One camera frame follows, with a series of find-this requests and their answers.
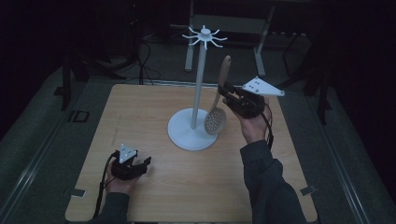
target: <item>white stand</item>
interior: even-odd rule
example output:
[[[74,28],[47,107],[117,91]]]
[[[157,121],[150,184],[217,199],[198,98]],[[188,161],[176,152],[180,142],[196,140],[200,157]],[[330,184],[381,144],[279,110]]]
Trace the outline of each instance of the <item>white stand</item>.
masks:
[[[207,41],[212,42],[212,44],[218,48],[222,48],[222,46],[216,44],[213,39],[222,41],[226,40],[227,38],[215,38],[212,36],[210,30],[206,29],[205,27],[203,27],[201,33],[194,32],[191,28],[190,31],[196,35],[183,36],[186,38],[196,37],[197,40],[189,45],[193,46],[198,42],[201,42],[195,85],[194,108],[178,111],[169,120],[168,134],[171,140],[177,146],[187,150],[200,150],[212,145],[218,137],[217,135],[209,135],[206,133],[204,123],[207,112],[198,108],[201,98],[202,80],[204,77]]]

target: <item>wooden table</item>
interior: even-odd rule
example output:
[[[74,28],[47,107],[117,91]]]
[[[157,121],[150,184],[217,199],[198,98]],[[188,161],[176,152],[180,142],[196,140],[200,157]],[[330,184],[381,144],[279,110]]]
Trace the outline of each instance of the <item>wooden table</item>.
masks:
[[[202,88],[200,108],[208,110],[216,89]],[[98,184],[109,155],[120,144],[138,149],[138,161],[151,156],[129,204],[128,220],[147,222],[249,222],[248,190],[239,149],[246,142],[237,118],[227,113],[227,126],[217,141],[200,151],[177,147],[167,124],[179,110],[193,105],[194,87],[115,85],[81,170],[76,189],[84,198],[71,198],[65,216],[70,221],[92,218]],[[284,177],[296,190],[308,221],[317,219],[289,130],[276,97],[270,97],[275,142],[273,154],[284,165]]]

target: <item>human hand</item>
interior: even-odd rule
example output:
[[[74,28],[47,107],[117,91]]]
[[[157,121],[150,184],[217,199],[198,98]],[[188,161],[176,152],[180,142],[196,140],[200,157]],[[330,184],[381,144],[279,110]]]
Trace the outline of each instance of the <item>human hand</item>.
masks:
[[[267,97],[264,97],[264,102],[266,103],[266,106],[264,108],[263,114],[269,121],[271,120],[271,113],[268,108],[269,99]],[[241,123],[242,135],[244,135],[244,138],[248,144],[265,139],[265,133],[268,127],[262,115],[259,115],[253,119],[244,119],[236,112],[233,111],[233,113],[236,115]]]
[[[135,177],[131,180],[120,180],[115,178],[115,176],[111,174],[111,167],[113,166],[113,162],[111,162],[107,168],[107,179],[105,181],[106,192],[117,192],[129,195],[134,189],[134,185],[140,178],[140,176]]]

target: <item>dark sleeve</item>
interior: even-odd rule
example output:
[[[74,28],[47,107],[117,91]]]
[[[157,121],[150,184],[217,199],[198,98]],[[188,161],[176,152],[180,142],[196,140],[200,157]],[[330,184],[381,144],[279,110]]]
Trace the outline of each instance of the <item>dark sleeve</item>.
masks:
[[[124,193],[108,193],[102,213],[90,220],[88,223],[96,224],[126,224],[128,212],[129,195]]]
[[[252,223],[306,223],[297,194],[264,140],[241,148]]]

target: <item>wooden handle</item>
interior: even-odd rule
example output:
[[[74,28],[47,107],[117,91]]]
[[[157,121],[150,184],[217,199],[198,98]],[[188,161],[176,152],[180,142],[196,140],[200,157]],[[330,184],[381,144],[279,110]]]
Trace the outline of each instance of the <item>wooden handle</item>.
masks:
[[[231,64],[231,56],[225,56],[220,69],[219,75],[219,85],[224,86],[225,80],[227,79],[228,72],[230,71],[230,64]]]

